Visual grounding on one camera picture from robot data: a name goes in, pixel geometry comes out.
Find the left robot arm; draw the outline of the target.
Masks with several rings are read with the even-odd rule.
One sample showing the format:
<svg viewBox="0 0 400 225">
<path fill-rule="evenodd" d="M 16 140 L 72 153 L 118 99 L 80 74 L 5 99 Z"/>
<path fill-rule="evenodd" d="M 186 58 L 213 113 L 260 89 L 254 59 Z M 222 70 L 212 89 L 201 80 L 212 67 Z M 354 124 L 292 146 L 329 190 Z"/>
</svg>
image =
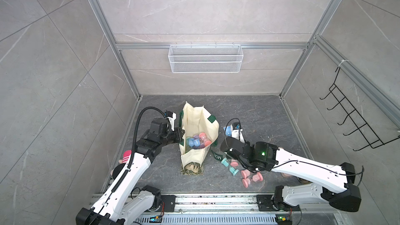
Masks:
<svg viewBox="0 0 400 225">
<path fill-rule="evenodd" d="M 148 210 L 162 209 L 161 191 L 145 186 L 131 201 L 128 198 L 141 176 L 150 167 L 163 147 L 183 141 L 184 130 L 175 126 L 177 115 L 159 112 L 141 138 L 133 137 L 131 155 L 106 192 L 92 205 L 82 208 L 76 216 L 78 225 L 131 225 Z"/>
</svg>

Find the teal hourglass front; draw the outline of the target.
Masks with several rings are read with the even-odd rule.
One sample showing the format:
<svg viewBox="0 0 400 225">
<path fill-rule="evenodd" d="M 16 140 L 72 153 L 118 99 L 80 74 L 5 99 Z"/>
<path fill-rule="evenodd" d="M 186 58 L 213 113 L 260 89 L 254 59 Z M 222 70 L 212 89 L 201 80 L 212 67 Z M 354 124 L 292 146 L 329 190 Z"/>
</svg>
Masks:
<svg viewBox="0 0 400 225">
<path fill-rule="evenodd" d="M 229 167 L 229 171 L 233 176 L 235 176 L 239 172 L 239 170 L 234 167 Z"/>
</svg>

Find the teal hourglass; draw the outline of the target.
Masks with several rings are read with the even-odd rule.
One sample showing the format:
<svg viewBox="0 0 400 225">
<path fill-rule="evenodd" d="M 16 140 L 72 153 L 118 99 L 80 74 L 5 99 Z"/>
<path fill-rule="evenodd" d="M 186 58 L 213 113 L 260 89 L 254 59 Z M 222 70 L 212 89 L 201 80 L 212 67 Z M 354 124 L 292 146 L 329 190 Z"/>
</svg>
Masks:
<svg viewBox="0 0 400 225">
<path fill-rule="evenodd" d="M 227 160 L 226 158 L 224 158 L 224 159 L 221 161 L 221 164 L 223 164 L 225 167 L 228 167 L 228 166 L 229 166 L 229 162 L 228 162 L 228 160 Z"/>
<path fill-rule="evenodd" d="M 239 170 L 234 167 L 229 167 L 229 171 L 233 176 L 235 176 L 239 172 Z"/>
</svg>

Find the cream canvas tote bag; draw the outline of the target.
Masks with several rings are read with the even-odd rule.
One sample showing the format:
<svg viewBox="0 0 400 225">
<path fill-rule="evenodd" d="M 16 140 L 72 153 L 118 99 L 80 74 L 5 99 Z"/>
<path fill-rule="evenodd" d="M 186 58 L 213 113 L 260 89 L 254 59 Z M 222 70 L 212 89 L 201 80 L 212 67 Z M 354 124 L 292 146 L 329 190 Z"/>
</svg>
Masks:
<svg viewBox="0 0 400 225">
<path fill-rule="evenodd" d="M 184 130 L 184 144 L 179 145 L 181 153 L 182 173 L 185 175 L 201 175 L 203 163 L 219 136 L 219 123 L 205 107 L 194 107 L 185 103 L 179 116 L 179 127 Z M 212 144 L 194 147 L 193 140 L 200 139 L 199 134 L 205 132 Z"/>
</svg>

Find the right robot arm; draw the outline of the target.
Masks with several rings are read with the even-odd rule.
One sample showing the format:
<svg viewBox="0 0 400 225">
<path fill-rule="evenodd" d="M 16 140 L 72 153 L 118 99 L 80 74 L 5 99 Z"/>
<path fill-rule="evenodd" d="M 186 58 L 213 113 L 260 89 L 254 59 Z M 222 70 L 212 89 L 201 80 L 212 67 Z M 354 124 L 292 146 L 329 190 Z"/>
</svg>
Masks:
<svg viewBox="0 0 400 225">
<path fill-rule="evenodd" d="M 220 149 L 229 158 L 237 160 L 245 172 L 253 173 L 256 177 L 262 171 L 272 171 L 308 181 L 298 186 L 276 186 L 270 200 L 258 201 L 267 209 L 288 211 L 302 204 L 328 203 L 341 211 L 359 211 L 361 193 L 355 178 L 363 173 L 357 173 L 350 163 L 323 164 L 270 143 L 250 144 L 230 136 L 225 138 Z"/>
</svg>

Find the blue hourglass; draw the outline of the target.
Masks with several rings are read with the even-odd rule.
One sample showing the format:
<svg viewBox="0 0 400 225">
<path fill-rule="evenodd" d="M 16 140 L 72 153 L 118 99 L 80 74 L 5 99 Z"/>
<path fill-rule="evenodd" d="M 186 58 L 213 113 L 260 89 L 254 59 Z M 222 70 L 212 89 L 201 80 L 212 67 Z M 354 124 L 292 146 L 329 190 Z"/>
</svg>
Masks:
<svg viewBox="0 0 400 225">
<path fill-rule="evenodd" d="M 194 139 L 194 140 L 193 140 L 193 146 L 194 146 L 194 147 L 200 147 L 200 146 L 201 146 L 201 141 L 200 141 L 200 139 Z"/>
</svg>

